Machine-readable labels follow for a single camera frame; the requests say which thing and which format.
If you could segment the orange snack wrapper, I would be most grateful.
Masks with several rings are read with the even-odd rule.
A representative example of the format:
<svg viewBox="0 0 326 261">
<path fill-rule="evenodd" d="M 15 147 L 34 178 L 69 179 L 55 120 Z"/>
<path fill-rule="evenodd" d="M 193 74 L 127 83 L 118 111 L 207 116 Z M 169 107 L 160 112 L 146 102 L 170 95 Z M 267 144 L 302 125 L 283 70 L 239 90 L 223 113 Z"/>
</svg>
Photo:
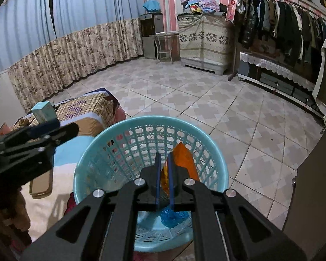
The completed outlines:
<svg viewBox="0 0 326 261">
<path fill-rule="evenodd" d="M 190 178 L 199 181 L 199 175 L 197 172 L 197 167 L 195 166 L 194 163 L 193 155 L 182 142 L 178 143 L 174 147 L 172 151 L 172 158 L 176 166 L 184 167 L 185 169 L 188 170 L 188 174 Z M 163 191 L 166 193 L 166 195 L 170 195 L 169 177 L 168 177 L 168 160 L 165 161 L 164 167 L 161 170 L 160 184 Z"/>
</svg>

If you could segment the blue plastic bag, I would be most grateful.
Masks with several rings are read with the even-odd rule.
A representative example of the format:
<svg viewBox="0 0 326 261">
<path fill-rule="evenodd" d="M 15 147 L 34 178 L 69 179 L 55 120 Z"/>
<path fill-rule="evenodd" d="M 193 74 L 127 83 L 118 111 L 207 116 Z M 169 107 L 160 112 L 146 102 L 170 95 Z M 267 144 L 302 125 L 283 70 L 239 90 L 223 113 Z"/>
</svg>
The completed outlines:
<svg viewBox="0 0 326 261">
<path fill-rule="evenodd" d="M 188 211 L 173 211 L 171 206 L 167 206 L 160 211 L 161 223 L 170 229 L 183 223 L 188 217 Z"/>
</svg>

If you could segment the teal cardboard box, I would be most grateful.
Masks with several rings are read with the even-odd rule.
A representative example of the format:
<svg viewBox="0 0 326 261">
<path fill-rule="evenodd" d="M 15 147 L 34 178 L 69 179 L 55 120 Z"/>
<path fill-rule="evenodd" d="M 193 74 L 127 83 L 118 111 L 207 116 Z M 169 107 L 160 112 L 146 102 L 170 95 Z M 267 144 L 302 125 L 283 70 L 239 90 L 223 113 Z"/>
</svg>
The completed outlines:
<svg viewBox="0 0 326 261">
<path fill-rule="evenodd" d="M 58 118 L 54 107 L 49 101 L 36 103 L 31 111 L 39 124 Z"/>
</svg>

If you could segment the small brown figurine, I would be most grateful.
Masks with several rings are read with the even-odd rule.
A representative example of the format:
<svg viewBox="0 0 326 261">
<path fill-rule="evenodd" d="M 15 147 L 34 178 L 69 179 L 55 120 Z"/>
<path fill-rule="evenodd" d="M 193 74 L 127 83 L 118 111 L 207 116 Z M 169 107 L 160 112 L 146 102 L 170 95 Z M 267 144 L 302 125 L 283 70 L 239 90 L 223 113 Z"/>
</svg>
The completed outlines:
<svg viewBox="0 0 326 261">
<path fill-rule="evenodd" d="M 18 121 L 18 125 L 19 125 L 19 127 L 27 127 L 30 125 L 30 121 L 29 121 L 29 119 L 21 118 Z"/>
</svg>

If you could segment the patterned table blanket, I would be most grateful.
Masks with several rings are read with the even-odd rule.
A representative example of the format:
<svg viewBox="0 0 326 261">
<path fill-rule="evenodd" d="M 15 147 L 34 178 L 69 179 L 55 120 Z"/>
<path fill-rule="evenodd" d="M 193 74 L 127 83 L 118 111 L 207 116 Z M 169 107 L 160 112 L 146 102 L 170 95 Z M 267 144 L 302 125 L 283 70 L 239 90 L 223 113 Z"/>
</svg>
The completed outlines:
<svg viewBox="0 0 326 261">
<path fill-rule="evenodd" d="M 58 222 L 66 210 L 73 192 L 76 165 L 97 135 L 126 118 L 119 96 L 113 90 L 99 88 L 80 97 L 58 103 L 56 112 L 61 125 L 76 123 L 78 135 L 56 148 L 53 168 L 53 190 L 43 199 L 33 199 L 29 184 L 21 187 L 27 215 L 30 218 L 29 236 L 37 240 Z"/>
</svg>

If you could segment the brown phone case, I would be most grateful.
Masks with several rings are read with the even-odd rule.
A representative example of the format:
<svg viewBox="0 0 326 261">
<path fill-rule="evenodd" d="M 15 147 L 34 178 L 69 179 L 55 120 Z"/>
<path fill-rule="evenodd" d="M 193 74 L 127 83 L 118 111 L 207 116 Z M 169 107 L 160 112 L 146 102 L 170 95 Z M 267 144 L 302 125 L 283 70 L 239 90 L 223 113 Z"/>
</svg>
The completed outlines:
<svg viewBox="0 0 326 261">
<path fill-rule="evenodd" d="M 33 179 L 29 184 L 29 194 L 33 199 L 43 199 L 53 190 L 53 170 L 49 170 Z"/>
</svg>

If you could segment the white cabinet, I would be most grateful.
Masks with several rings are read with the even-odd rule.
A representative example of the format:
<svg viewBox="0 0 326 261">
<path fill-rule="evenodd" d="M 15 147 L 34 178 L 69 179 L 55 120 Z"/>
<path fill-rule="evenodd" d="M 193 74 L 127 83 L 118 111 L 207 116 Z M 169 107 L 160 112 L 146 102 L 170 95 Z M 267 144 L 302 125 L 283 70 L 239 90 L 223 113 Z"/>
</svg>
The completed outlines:
<svg viewBox="0 0 326 261">
<path fill-rule="evenodd" d="M 26 115 L 13 89 L 8 70 L 0 73 L 0 127 L 3 123 L 12 126 L 17 119 Z"/>
</svg>

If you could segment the blue floral curtain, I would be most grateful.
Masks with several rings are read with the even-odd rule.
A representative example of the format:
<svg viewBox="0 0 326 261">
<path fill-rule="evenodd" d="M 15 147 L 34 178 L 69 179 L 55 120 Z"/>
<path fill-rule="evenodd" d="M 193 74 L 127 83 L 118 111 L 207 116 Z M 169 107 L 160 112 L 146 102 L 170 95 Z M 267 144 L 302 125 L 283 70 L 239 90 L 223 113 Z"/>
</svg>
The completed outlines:
<svg viewBox="0 0 326 261">
<path fill-rule="evenodd" d="M 143 0 L 4 0 L 0 73 L 24 110 L 110 65 L 142 55 Z"/>
</svg>

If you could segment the small metal folding table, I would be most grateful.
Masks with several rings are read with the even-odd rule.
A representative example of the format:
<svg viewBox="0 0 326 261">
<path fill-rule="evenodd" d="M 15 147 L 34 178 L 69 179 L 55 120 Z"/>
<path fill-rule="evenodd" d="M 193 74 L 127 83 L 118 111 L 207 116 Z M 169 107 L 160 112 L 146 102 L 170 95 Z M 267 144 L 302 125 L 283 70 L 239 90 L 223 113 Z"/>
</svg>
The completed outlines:
<svg viewBox="0 0 326 261">
<path fill-rule="evenodd" d="M 158 62 L 180 60 L 180 39 L 178 31 L 159 32 L 150 35 L 155 46 L 155 59 Z"/>
</svg>

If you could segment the cloth-covered cabinet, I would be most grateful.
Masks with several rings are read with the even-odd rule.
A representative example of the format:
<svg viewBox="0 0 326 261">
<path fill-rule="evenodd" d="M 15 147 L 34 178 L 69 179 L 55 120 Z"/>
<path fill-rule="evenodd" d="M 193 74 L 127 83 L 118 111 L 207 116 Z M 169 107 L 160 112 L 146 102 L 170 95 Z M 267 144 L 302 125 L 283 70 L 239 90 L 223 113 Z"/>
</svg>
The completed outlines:
<svg viewBox="0 0 326 261">
<path fill-rule="evenodd" d="M 223 75 L 234 55 L 234 26 L 217 14 L 177 16 L 183 66 Z"/>
</svg>

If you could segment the grey water dispenser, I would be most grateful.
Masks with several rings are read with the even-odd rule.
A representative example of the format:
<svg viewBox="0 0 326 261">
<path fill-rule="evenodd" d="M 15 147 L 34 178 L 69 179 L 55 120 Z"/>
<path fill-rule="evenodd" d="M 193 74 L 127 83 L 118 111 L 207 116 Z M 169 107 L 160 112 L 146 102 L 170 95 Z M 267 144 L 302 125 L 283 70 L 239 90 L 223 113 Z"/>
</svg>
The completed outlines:
<svg viewBox="0 0 326 261">
<path fill-rule="evenodd" d="M 162 13 L 146 13 L 140 16 L 141 37 L 144 57 L 156 58 L 154 35 L 164 31 Z"/>
</svg>

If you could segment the low lace-covered tv stand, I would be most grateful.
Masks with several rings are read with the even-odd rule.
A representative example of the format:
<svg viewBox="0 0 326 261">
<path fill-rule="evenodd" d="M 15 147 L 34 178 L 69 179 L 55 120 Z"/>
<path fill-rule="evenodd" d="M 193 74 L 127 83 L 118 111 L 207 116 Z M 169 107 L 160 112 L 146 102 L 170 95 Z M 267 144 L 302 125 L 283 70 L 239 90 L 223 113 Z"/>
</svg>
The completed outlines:
<svg viewBox="0 0 326 261">
<path fill-rule="evenodd" d="M 237 76 L 295 102 L 320 118 L 323 116 L 313 98 L 313 83 L 273 60 L 242 51 Z"/>
</svg>

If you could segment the blue bag on dispenser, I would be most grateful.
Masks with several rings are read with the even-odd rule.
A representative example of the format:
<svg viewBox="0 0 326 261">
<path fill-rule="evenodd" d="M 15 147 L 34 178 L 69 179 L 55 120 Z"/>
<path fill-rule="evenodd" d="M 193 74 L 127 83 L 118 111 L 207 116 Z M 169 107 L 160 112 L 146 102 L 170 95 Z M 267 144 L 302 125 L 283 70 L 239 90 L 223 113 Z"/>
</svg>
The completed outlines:
<svg viewBox="0 0 326 261">
<path fill-rule="evenodd" d="M 146 1 L 143 5 L 143 8 L 146 10 L 146 12 L 149 12 L 149 13 L 161 12 L 161 7 L 157 0 Z"/>
</svg>

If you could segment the pile of folded clothes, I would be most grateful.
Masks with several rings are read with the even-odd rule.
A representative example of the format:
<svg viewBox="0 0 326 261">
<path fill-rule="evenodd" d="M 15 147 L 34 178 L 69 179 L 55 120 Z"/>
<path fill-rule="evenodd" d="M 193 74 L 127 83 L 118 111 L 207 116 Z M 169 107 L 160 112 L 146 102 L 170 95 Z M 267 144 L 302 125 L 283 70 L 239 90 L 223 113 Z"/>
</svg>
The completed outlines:
<svg viewBox="0 0 326 261">
<path fill-rule="evenodd" d="M 220 12 L 220 5 L 216 0 L 180 0 L 185 12 L 215 13 Z"/>
</svg>

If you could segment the clothes rack with garments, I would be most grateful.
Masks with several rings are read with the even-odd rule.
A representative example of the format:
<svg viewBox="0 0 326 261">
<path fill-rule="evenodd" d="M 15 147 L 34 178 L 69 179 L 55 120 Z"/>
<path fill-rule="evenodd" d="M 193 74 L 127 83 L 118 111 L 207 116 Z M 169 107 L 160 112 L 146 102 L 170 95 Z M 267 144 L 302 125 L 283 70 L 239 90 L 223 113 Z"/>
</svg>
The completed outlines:
<svg viewBox="0 0 326 261">
<path fill-rule="evenodd" d="M 317 82 L 326 20 L 289 0 L 228 0 L 235 17 L 233 70 L 240 62 L 269 70 L 301 86 Z"/>
</svg>

